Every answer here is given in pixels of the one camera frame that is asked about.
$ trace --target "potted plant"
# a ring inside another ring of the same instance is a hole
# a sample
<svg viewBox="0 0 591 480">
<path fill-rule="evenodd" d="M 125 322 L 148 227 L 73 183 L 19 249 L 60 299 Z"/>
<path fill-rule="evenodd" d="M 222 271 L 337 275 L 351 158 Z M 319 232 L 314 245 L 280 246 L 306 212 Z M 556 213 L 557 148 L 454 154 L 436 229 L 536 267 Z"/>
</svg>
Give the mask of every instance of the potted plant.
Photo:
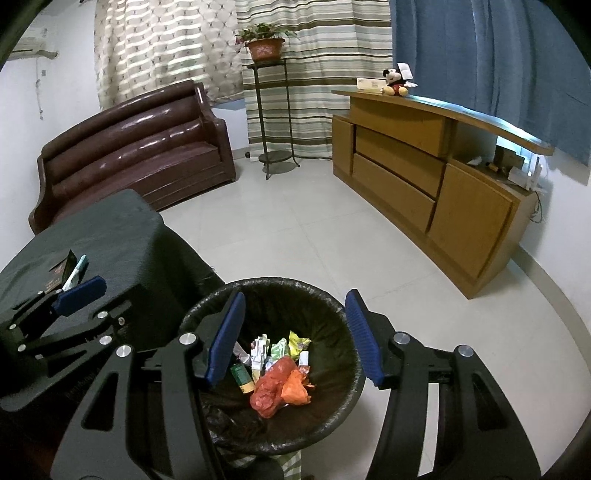
<svg viewBox="0 0 591 480">
<path fill-rule="evenodd" d="M 295 37 L 296 32 L 291 27 L 283 25 L 259 23 L 240 30 L 236 36 L 236 43 L 245 44 L 248 47 L 252 61 L 278 60 L 285 41 L 283 36 Z"/>
</svg>

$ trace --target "white bottle cap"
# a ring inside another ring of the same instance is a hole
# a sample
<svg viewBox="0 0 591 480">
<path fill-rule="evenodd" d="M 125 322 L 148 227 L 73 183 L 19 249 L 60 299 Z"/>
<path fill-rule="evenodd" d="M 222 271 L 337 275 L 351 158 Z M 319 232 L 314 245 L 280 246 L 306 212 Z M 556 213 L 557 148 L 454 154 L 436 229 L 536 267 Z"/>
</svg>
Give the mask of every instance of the white bottle cap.
<svg viewBox="0 0 591 480">
<path fill-rule="evenodd" d="M 310 365 L 309 360 L 310 352 L 308 352 L 307 350 L 300 352 L 300 361 L 298 363 L 298 367 L 301 367 L 302 365 Z"/>
</svg>

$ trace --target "metal plant stand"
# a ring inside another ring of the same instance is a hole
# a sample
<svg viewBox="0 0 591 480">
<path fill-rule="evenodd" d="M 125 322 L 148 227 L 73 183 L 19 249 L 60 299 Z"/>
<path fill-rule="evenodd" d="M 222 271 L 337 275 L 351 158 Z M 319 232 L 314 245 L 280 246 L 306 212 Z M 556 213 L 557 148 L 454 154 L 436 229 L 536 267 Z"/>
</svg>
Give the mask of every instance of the metal plant stand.
<svg viewBox="0 0 591 480">
<path fill-rule="evenodd" d="M 269 151 L 267 148 L 267 136 L 265 135 L 265 121 L 262 115 L 262 103 L 261 103 L 261 85 L 258 79 L 258 70 L 265 68 L 265 67 L 275 67 L 277 65 L 283 65 L 283 70 L 285 72 L 285 92 L 287 94 L 287 116 L 290 121 L 290 141 L 291 141 L 291 152 L 287 150 L 274 150 Z M 299 167 L 300 164 L 296 162 L 296 155 L 294 154 L 294 135 L 293 130 L 291 128 L 291 105 L 290 105 L 290 88 L 287 84 L 287 62 L 285 59 L 282 60 L 272 60 L 272 61 L 260 61 L 258 63 L 251 63 L 250 65 L 246 66 L 247 69 L 252 69 L 255 74 L 255 89 L 256 89 L 256 102 L 258 104 L 259 109 L 259 120 L 261 121 L 261 137 L 262 137 L 262 147 L 265 151 L 263 154 L 259 155 L 259 162 L 265 164 L 265 171 L 267 173 L 266 180 L 269 180 L 271 177 L 269 175 L 269 165 L 273 163 L 279 163 L 285 160 L 289 160 L 293 158 L 294 163 Z"/>
</svg>

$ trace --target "silver screw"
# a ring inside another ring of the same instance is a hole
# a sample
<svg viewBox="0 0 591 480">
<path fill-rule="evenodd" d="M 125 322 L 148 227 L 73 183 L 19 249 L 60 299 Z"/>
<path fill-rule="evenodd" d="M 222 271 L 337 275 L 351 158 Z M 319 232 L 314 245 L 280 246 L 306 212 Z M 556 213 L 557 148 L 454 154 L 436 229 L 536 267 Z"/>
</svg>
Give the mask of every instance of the silver screw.
<svg viewBox="0 0 591 480">
<path fill-rule="evenodd" d="M 472 356 L 474 355 L 474 350 L 472 349 L 471 346 L 467 346 L 467 345 L 460 345 L 457 348 L 458 353 L 461 356 Z"/>
<path fill-rule="evenodd" d="M 195 340 L 197 340 L 197 336 L 194 333 L 184 333 L 178 338 L 178 341 L 183 345 L 191 345 Z"/>
<path fill-rule="evenodd" d="M 406 345 L 410 342 L 410 335 L 404 332 L 396 332 L 394 334 L 394 341 L 399 345 Z"/>
<path fill-rule="evenodd" d="M 128 356 L 131 353 L 131 347 L 129 345 L 121 345 L 117 351 L 117 356 L 120 356 L 121 358 L 124 358 L 126 356 Z"/>
</svg>

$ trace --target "hanging cord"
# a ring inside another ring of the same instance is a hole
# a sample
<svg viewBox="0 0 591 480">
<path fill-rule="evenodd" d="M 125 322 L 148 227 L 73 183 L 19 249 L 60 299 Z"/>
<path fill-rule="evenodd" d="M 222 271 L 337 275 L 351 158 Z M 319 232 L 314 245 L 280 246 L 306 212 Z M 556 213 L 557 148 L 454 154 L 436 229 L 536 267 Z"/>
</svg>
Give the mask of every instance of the hanging cord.
<svg viewBox="0 0 591 480">
<path fill-rule="evenodd" d="M 542 208 L 542 200 L 540 199 L 540 194 L 534 190 L 535 195 L 538 197 L 538 203 L 535 206 L 534 213 L 531 214 L 530 221 L 533 223 L 543 223 L 544 222 L 544 210 Z"/>
<path fill-rule="evenodd" d="M 37 81 L 35 82 L 35 94 L 37 95 L 37 106 L 39 107 L 39 118 L 43 120 L 43 110 L 41 108 L 41 92 L 39 87 L 41 85 L 41 79 L 39 78 L 39 57 L 35 58 L 35 73 L 37 75 Z"/>
</svg>

